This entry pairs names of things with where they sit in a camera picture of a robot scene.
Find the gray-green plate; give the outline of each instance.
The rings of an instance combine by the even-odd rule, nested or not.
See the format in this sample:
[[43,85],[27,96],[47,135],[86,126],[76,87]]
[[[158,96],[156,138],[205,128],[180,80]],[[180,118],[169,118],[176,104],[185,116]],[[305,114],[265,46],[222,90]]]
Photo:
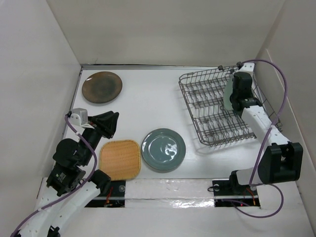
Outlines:
[[160,128],[151,131],[142,143],[142,156],[146,163],[157,170],[178,167],[186,155],[186,144],[175,131]]

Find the plate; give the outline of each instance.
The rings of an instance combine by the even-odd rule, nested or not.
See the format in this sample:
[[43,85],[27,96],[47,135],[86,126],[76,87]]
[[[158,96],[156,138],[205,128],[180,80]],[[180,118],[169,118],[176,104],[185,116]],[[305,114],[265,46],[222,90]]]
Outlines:
[[111,72],[98,72],[89,76],[82,85],[82,94],[92,103],[114,100],[122,90],[122,80]]
[[142,143],[145,162],[157,170],[172,170],[178,167],[186,154],[186,144],[175,131],[160,128],[150,132]]

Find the cable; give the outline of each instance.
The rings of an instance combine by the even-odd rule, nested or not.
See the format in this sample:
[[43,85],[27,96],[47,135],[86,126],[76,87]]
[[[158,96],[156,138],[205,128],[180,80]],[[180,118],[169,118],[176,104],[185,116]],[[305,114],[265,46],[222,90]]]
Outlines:
[[279,193],[281,195],[281,204],[280,204],[280,206],[278,207],[278,209],[274,213],[271,213],[269,215],[266,215],[266,216],[254,216],[254,215],[248,214],[248,213],[240,210],[238,207],[236,207],[234,205],[234,202],[236,202],[236,203],[239,203],[239,204],[242,204],[242,205],[245,205],[245,206],[250,206],[249,204],[247,204],[245,202],[242,202],[242,201],[237,201],[237,200],[233,200],[233,199],[223,199],[222,201],[230,201],[232,203],[232,205],[234,206],[234,208],[236,208],[239,212],[241,212],[242,214],[245,214],[246,216],[250,216],[250,217],[253,217],[253,218],[259,218],[259,219],[272,217],[272,216],[278,214],[281,211],[281,209],[283,207],[283,204],[284,204],[284,196],[283,196],[283,193],[282,193],[281,189],[278,186],[276,186],[274,184],[269,184],[269,185],[275,187],[279,191]]
[[[68,198],[70,195],[72,195],[73,193],[75,193],[77,190],[79,190],[83,185],[85,185],[86,182],[88,182],[90,180],[90,178],[92,177],[96,167],[97,167],[97,162],[98,162],[98,159],[97,159],[97,155],[94,151],[94,149],[91,147],[91,145],[85,140],[85,138],[79,134],[77,132],[77,130],[70,124],[70,122],[68,121],[68,116],[65,115],[65,121],[66,121],[66,124],[69,126],[69,128],[80,138],[80,140],[83,141],[83,143],[89,148],[89,150],[91,151],[93,157],[94,157],[94,164],[93,164],[93,168],[92,168],[92,171],[90,172],[90,174],[88,175],[88,177],[78,186],[76,187],[74,190],[72,190],[70,193],[64,195],[63,197],[43,206],[41,209],[44,210],[44,209],[47,209],[63,200],[65,200],[66,198]],[[19,229],[21,228],[21,226],[23,226],[29,219],[31,219],[35,214],[39,213],[39,210],[36,210],[34,211],[33,213],[31,213],[28,217],[26,217],[18,226],[17,228],[15,228],[15,230],[13,231],[13,233],[10,235],[10,237],[14,237],[15,234],[19,231]]]
[[211,186],[211,187],[209,187],[207,190],[209,191],[209,192],[214,192],[214,191],[212,191],[211,189],[214,189],[214,187],[213,186]]
[[246,188],[246,190],[251,194],[252,196],[252,201],[253,201],[253,205],[256,205],[256,201],[255,201],[255,195],[252,193],[252,191],[249,188]]
[[106,199],[106,201],[105,201],[105,204],[109,204],[109,198],[110,198],[110,196],[111,196],[111,194],[112,194],[112,191],[113,191],[113,187],[111,187],[111,189],[110,189],[110,192],[109,192],[109,194],[107,195],[107,199]]

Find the wire dish rack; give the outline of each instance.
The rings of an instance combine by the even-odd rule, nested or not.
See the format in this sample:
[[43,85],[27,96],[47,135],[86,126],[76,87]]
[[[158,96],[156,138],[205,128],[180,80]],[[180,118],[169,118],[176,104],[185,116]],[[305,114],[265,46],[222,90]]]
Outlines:
[[[223,105],[225,85],[237,66],[183,74],[179,85],[187,104],[193,125],[202,144],[220,146],[235,141],[255,138],[251,128],[233,111]],[[262,102],[264,110],[273,120],[277,115],[253,77],[253,93]],[[280,130],[280,120],[276,124]]]

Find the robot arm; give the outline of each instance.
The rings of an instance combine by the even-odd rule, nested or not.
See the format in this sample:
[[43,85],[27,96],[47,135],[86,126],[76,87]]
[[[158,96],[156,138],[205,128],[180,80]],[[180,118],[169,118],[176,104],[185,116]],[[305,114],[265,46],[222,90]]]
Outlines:
[[[53,155],[56,164],[47,179],[47,186],[37,207],[39,212],[31,217],[22,229],[11,236],[59,237],[60,232],[65,231],[70,219],[83,209],[90,200],[100,193],[106,192],[110,186],[111,178],[102,171],[96,170],[91,178],[72,195],[74,189],[78,189],[77,187],[85,175],[85,171],[79,167],[88,165],[93,152],[90,149],[95,150],[102,136],[113,137],[119,114],[110,111],[88,117],[86,110],[74,109],[68,113],[68,117],[72,124],[86,129],[79,142],[63,139],[57,145],[56,153]],[[50,203],[63,197],[65,199],[62,201],[47,207]]]
[[[261,102],[252,93],[252,73],[249,67],[242,67],[231,76],[225,88],[224,106],[233,110],[249,125],[259,142],[264,143],[263,155],[259,159],[252,180],[253,185],[273,184],[298,180],[300,177],[303,148],[299,143],[291,143],[272,125]],[[233,171],[230,187],[240,194],[249,187],[253,167]]]

